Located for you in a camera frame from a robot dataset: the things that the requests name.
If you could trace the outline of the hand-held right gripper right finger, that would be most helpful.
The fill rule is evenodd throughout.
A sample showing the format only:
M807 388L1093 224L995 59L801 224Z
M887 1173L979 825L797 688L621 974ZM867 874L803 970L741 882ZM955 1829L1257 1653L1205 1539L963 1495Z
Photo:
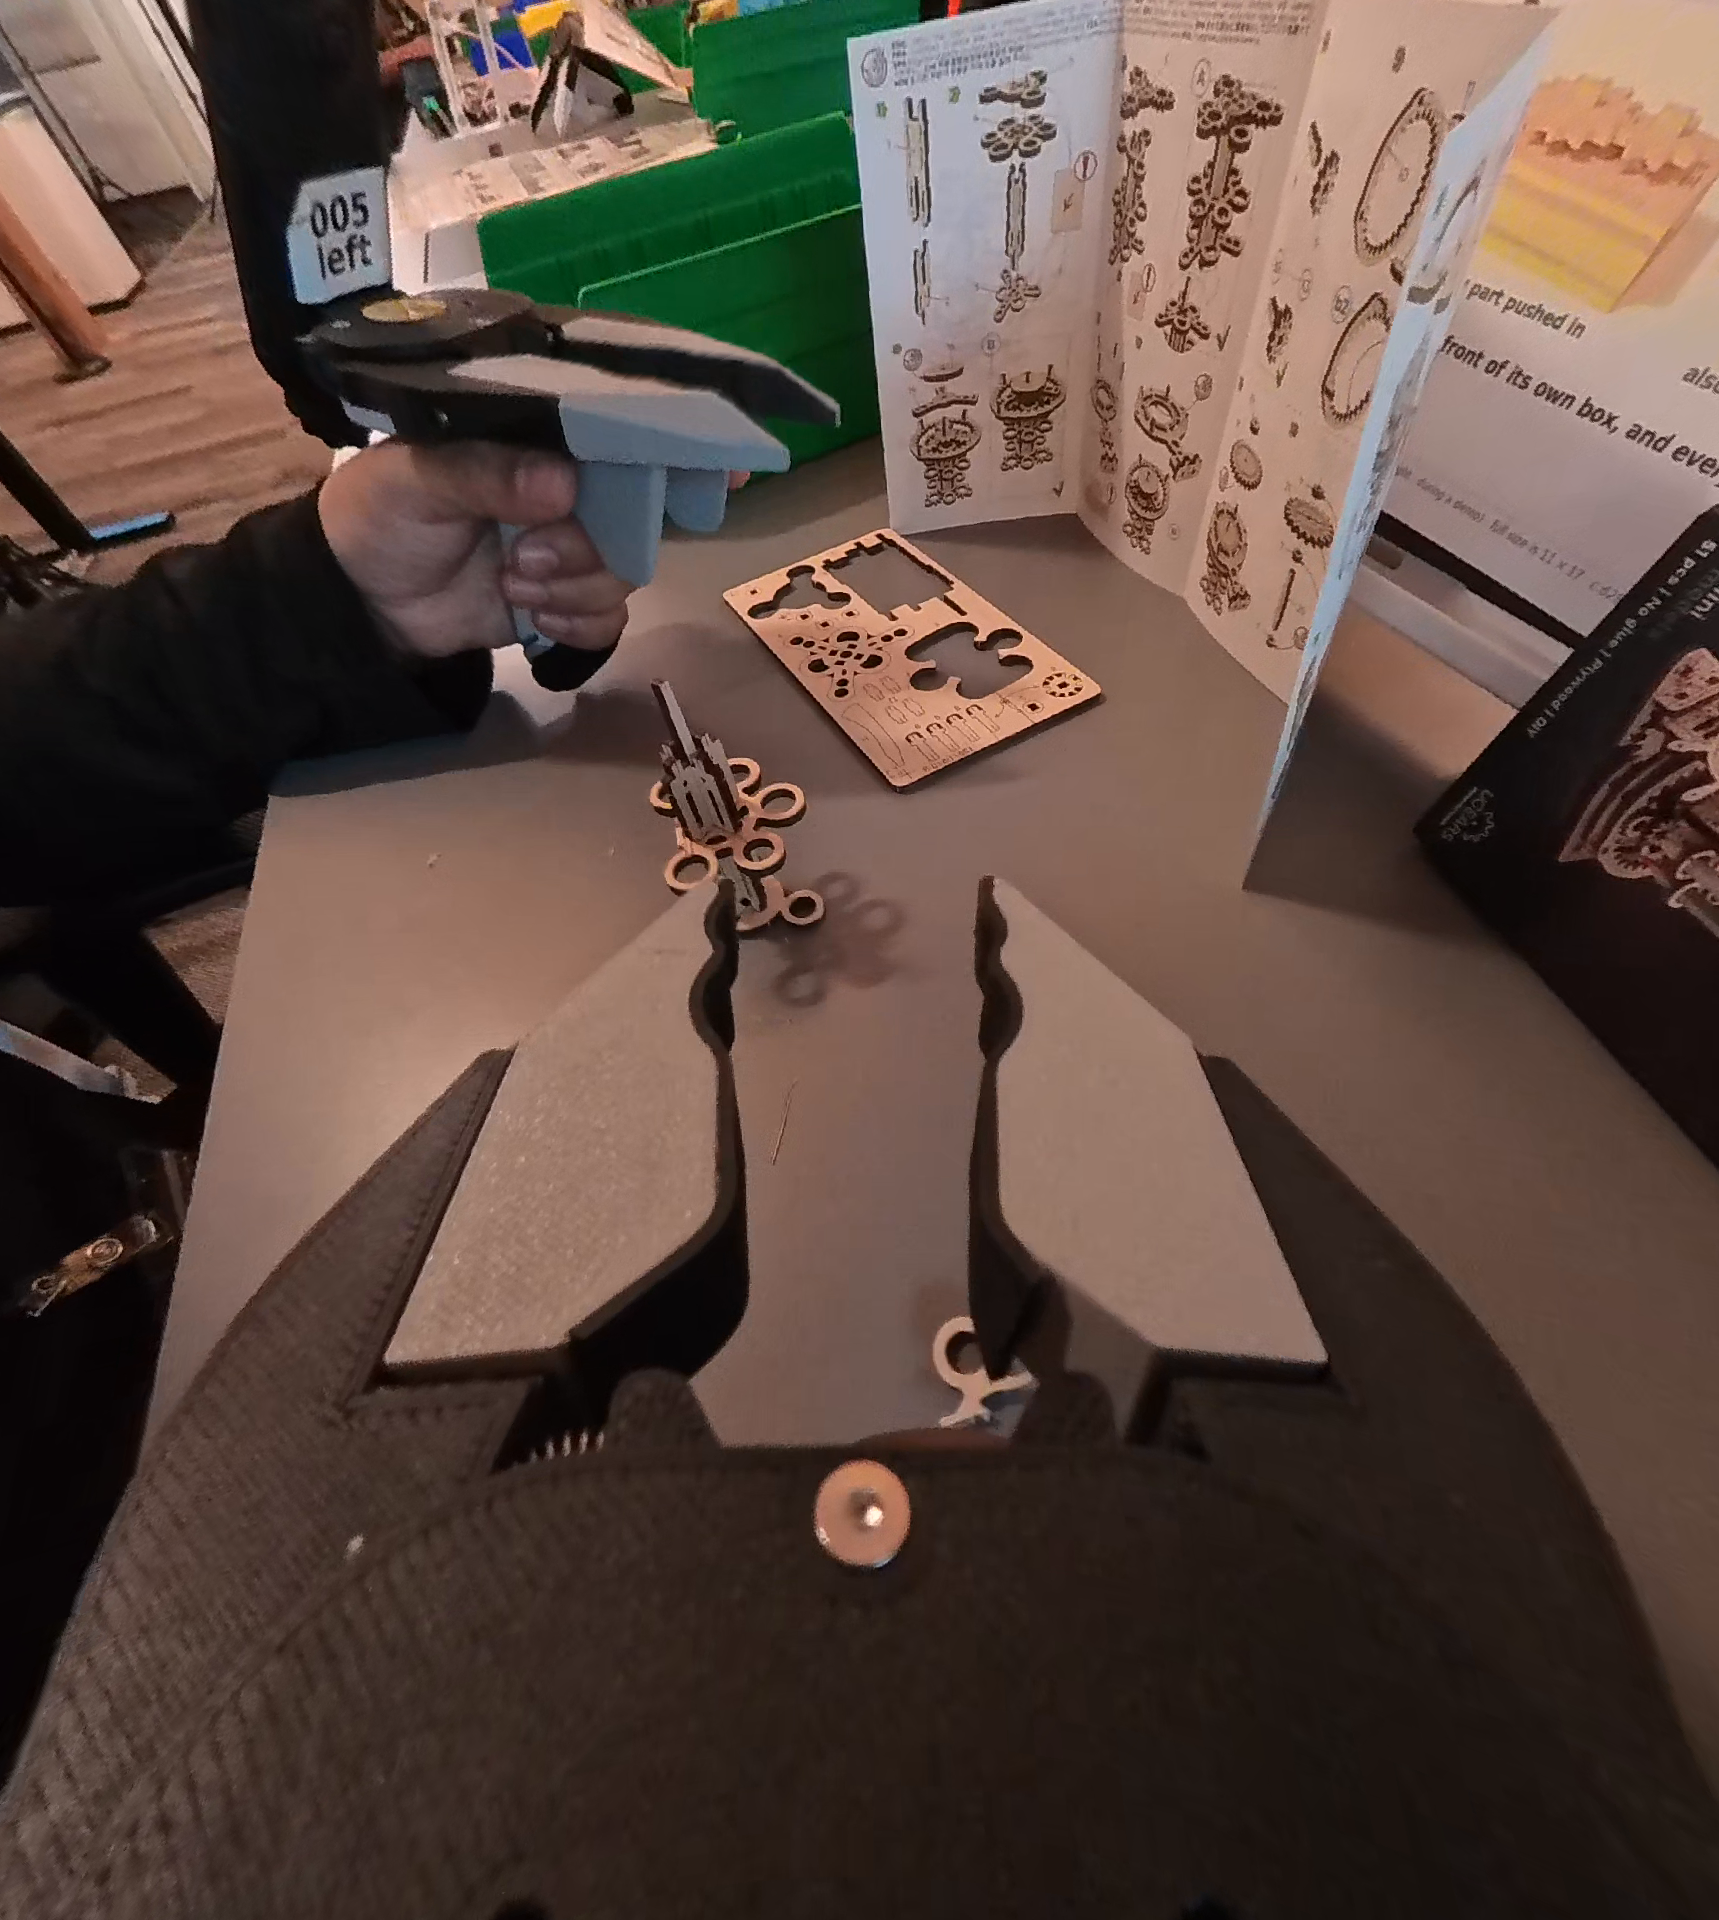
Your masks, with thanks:
M1327 1349L1181 1027L1009 882L979 883L967 1302L1001 1373L1111 1394L1315 1377Z

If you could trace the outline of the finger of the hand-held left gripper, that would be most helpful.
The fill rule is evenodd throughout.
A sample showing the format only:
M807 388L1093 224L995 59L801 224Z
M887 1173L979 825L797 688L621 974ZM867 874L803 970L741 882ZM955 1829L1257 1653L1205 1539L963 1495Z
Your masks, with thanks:
M785 444L713 391L585 391L561 396L557 413L587 536L659 536L665 521L717 532L733 471L791 465Z
M555 429L557 400L715 393L755 419L833 425L839 401L771 355L631 313L533 302L457 302L449 312L455 419Z

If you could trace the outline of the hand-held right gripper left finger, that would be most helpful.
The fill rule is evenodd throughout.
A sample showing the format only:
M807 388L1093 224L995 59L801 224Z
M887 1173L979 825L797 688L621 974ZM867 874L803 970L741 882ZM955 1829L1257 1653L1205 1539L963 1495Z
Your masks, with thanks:
M393 1377L691 1377L749 1291L721 888L663 912L513 1049L399 1322Z

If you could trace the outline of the small wooden ring part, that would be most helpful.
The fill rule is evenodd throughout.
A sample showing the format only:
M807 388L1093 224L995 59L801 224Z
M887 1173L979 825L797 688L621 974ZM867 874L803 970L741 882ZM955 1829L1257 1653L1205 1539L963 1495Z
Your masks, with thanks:
M955 1403L935 1422L941 1430L1009 1432L1037 1386L1021 1364L1003 1373L991 1370L967 1313L941 1324L929 1356L939 1383L955 1396Z

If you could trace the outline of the wooden model assembly with rings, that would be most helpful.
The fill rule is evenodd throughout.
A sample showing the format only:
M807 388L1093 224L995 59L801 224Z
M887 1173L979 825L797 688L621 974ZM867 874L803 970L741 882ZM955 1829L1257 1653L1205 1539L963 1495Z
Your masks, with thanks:
M763 780L757 759L729 755L711 734L695 730L669 681L651 681L651 694L667 742L649 804L677 829L677 849L663 872L667 888L689 894L729 883L741 934L821 921L823 895L779 879L787 855L781 827L803 818L803 789L791 780Z

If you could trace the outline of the person's left forearm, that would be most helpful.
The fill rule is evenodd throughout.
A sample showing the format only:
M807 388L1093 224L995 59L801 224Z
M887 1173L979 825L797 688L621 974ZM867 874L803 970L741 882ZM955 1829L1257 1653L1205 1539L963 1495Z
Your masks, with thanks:
M291 759L465 730L483 650L379 633L305 494L128 581L0 617L0 908L138 889L215 852Z

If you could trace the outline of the black model kit box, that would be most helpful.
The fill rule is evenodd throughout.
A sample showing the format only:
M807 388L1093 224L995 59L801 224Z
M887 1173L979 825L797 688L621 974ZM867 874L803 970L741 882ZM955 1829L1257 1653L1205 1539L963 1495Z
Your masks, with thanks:
M1415 835L1719 1169L1719 505Z

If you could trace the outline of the person's left hand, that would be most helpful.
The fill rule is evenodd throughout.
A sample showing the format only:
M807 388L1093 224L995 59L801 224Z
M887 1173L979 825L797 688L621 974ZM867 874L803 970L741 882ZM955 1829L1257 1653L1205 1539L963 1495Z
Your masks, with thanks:
M577 521L577 465L509 444L371 444L325 475L317 515L381 631L439 659L501 650L515 612L561 645L623 636L631 586Z

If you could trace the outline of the green plastic bin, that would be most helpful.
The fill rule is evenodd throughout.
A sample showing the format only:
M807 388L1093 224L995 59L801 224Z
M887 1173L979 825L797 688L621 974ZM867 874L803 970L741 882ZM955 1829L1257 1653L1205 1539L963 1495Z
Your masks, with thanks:
M493 287L709 333L811 380L841 422L777 419L797 464L877 433L861 183L843 112L495 210L479 235Z
M919 2L693 4L683 54L689 101L755 136L851 108L847 40L913 28Z

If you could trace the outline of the white paper sheets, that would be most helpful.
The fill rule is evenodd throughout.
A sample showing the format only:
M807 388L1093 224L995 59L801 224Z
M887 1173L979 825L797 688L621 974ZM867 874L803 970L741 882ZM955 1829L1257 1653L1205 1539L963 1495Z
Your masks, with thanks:
M609 118L569 137L537 136L523 119L435 137L413 123L389 168L393 251L441 228L709 151L713 125L689 112Z

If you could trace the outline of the laser-cut wooden part sheet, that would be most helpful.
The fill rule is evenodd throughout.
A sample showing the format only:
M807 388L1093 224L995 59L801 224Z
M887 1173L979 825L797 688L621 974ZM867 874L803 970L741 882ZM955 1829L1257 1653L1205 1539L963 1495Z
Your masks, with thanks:
M727 588L725 604L897 792L1103 698L887 527Z

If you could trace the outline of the white cabinet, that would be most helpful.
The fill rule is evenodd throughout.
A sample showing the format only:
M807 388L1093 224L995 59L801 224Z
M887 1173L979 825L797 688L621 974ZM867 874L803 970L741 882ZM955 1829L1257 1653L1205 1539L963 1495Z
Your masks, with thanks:
M144 274L32 105L0 109L0 192L50 263L94 312L134 298ZM0 278L0 333L30 319Z

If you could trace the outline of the metal badge clip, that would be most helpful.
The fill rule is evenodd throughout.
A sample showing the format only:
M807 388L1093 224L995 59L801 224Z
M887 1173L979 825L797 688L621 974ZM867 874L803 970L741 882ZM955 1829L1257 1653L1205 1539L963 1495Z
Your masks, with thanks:
M58 1302L98 1283L120 1268L173 1248L181 1223L166 1211L132 1211L114 1229L74 1248L50 1268L34 1274L10 1296L10 1310L38 1317Z

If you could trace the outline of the black chair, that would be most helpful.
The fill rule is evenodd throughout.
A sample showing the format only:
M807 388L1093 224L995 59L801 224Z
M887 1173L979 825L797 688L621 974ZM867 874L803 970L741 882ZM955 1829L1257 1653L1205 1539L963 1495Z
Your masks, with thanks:
M168 913L251 879L253 855L166 879L126 897L54 910L0 910L0 979L32 974L94 1017L171 1084L164 1102L169 1137L195 1146L219 1060L221 1024L150 939Z

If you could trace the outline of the white printed poster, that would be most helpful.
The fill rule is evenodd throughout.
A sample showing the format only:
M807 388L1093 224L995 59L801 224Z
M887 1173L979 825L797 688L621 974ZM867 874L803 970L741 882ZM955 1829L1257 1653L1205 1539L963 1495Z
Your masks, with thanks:
M1719 4L1565 4L1387 515L1573 633L1719 505Z

